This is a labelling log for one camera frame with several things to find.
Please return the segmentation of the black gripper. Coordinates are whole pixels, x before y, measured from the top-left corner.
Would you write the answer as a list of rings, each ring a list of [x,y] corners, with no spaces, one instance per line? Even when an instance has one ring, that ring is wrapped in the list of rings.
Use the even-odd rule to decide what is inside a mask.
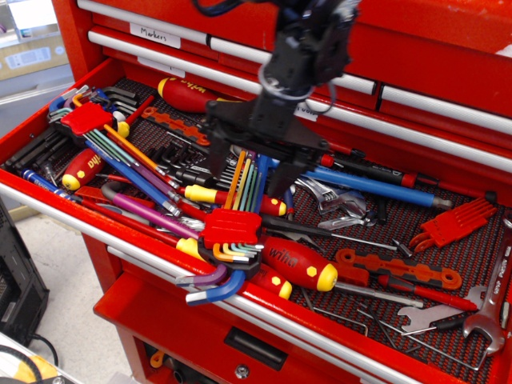
[[[209,101],[202,132],[210,140],[210,172],[220,177],[226,167],[230,147],[240,146],[258,154],[270,149],[304,149],[315,162],[329,149],[319,134],[306,127],[294,114],[296,102],[288,102],[263,91],[245,102]],[[273,159],[267,194],[283,195],[308,170],[307,160],[292,162]]]

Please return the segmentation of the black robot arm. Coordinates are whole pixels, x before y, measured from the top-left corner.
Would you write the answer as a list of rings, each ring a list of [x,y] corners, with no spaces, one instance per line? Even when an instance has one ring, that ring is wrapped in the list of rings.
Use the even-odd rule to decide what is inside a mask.
[[[277,1],[274,51],[261,66],[259,95],[247,102],[208,102],[202,132],[210,141],[209,168],[219,176],[232,145],[279,164],[268,195],[279,197],[295,179],[316,167],[327,140],[296,117],[314,89],[342,76],[350,62],[347,44],[358,15],[356,1]]]

